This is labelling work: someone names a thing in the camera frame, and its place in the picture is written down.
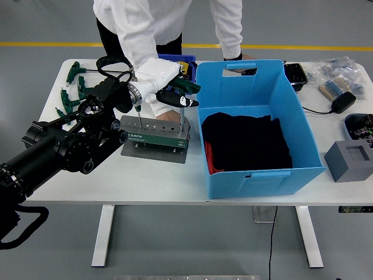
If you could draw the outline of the person's right hand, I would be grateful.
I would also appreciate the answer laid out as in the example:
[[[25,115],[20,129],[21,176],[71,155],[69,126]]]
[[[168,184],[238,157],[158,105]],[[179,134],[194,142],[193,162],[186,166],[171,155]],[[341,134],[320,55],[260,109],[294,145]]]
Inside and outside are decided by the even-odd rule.
[[[155,114],[155,116],[158,120],[163,120],[163,121],[172,121],[175,123],[176,122],[180,123],[181,121],[180,113],[170,108],[159,111],[158,113]]]

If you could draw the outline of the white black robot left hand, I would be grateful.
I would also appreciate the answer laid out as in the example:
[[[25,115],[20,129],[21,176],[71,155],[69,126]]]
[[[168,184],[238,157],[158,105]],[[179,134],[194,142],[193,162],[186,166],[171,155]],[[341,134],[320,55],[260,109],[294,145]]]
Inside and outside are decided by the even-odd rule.
[[[185,95],[197,94],[200,86],[180,78],[180,73],[179,63],[150,58],[135,71],[136,78],[128,84],[133,106],[140,106],[150,94],[154,94],[158,102],[169,106],[197,107],[199,102]]]

